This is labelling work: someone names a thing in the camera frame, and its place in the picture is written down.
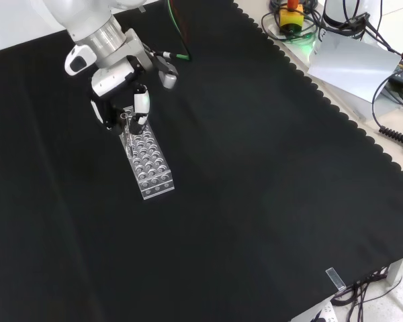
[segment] scalloped edge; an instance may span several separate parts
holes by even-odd
[[[322,100],[325,101],[325,103],[327,103],[327,105],[329,106],[330,109],[332,109],[335,113],[337,113],[339,115],[339,117],[341,119],[343,119],[344,121],[346,121],[347,124],[351,125],[352,127],[356,128],[357,131],[360,133],[360,135],[364,136],[365,139],[375,147],[376,152],[381,152],[380,155],[382,156],[382,158],[385,158],[392,166],[392,168],[396,171],[399,172],[399,175],[403,177],[403,170],[401,165],[399,165],[399,163],[394,162],[393,161],[393,157],[384,152],[384,148],[377,144],[375,141],[375,138],[370,136],[365,129],[361,128],[359,126],[359,124],[356,121],[350,120],[349,119],[349,115],[343,111],[341,111],[341,108],[339,106],[333,105],[331,103],[331,100],[328,97],[324,96],[324,92],[322,92],[321,90],[319,90],[319,85],[316,84],[312,78],[310,78],[303,70],[299,69],[298,66],[294,63],[291,62],[291,58],[277,45],[275,44],[275,42],[269,38],[263,31],[263,29],[259,26],[259,24],[257,24],[255,22],[254,19],[252,19],[251,17],[249,17],[249,15],[247,13],[245,13],[243,11],[242,8],[239,7],[239,4],[234,2],[234,0],[229,0],[231,7],[234,10],[237,10],[237,12],[239,12],[247,21],[249,24],[251,24],[251,27],[256,29],[261,35],[263,35],[263,38],[265,39],[265,41],[268,41],[269,43],[271,43],[272,49],[278,51],[282,57],[287,60],[288,66],[290,67],[290,69],[292,70],[292,72],[296,73],[298,77],[303,77],[304,81],[309,83],[309,86],[314,87],[315,91],[317,92],[317,94],[322,97]]]

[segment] black cloth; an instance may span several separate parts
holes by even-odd
[[[140,80],[176,190],[143,201],[65,32],[0,51],[0,321],[287,321],[403,257],[403,172],[230,0]],[[163,3],[118,15],[183,53]]]

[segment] white paper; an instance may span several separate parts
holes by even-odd
[[[377,46],[329,32],[308,73],[371,102],[377,87],[391,76],[400,59]]]

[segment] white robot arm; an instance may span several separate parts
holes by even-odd
[[[175,67],[146,50],[133,29],[125,34],[110,7],[133,9],[146,0],[44,0],[54,18],[65,27],[76,46],[66,58],[64,68],[71,76],[80,73],[92,64],[99,70],[91,79],[91,100],[103,124],[121,133],[121,109],[115,110],[110,99],[124,87],[134,92],[134,112],[130,132],[143,131],[150,110],[148,90],[138,84],[140,73],[153,67],[159,69],[163,86],[172,89],[177,80]]]

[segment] green cable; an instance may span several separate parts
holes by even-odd
[[[190,56],[190,54],[189,54],[189,50],[188,50],[188,48],[187,48],[187,46],[185,45],[185,42],[184,42],[184,40],[183,40],[183,36],[182,36],[181,30],[179,29],[179,26],[177,25],[175,16],[173,15],[173,10],[172,10],[171,4],[170,4],[170,0],[167,0],[167,5],[169,6],[169,13],[170,13],[170,17],[171,17],[171,19],[172,19],[172,21],[173,21],[173,24],[175,25],[175,28],[176,28],[177,32],[179,32],[179,35],[181,36],[181,39],[182,39],[182,42],[183,42],[183,45],[184,45],[185,49],[186,49],[187,52],[188,52],[188,55],[177,54],[176,57],[179,58],[179,59],[182,59],[182,60],[191,60],[191,56]]]

